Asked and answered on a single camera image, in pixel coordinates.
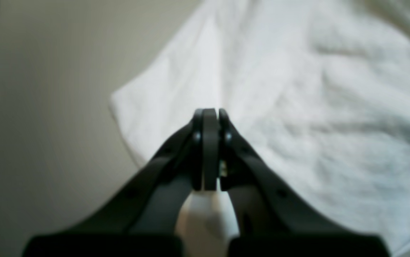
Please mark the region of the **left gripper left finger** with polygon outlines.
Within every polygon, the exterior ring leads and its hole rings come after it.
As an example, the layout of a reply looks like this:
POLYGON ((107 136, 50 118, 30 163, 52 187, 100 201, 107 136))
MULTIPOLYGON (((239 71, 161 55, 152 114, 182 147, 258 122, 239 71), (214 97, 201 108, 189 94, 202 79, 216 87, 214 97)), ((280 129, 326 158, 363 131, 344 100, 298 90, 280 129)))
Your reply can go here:
POLYGON ((215 109, 197 109, 101 209, 66 231, 32 238, 23 256, 182 257, 177 218, 193 190, 216 190, 219 141, 215 109))

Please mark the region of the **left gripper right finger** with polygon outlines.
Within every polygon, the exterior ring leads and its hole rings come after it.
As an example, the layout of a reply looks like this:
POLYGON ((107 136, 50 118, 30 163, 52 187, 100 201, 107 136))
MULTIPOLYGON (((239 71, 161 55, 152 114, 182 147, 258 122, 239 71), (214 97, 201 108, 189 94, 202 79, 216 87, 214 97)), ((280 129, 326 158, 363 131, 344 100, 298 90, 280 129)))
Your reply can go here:
POLYGON ((229 257, 388 257, 379 236, 332 221, 280 179, 219 110, 221 190, 238 223, 229 257))

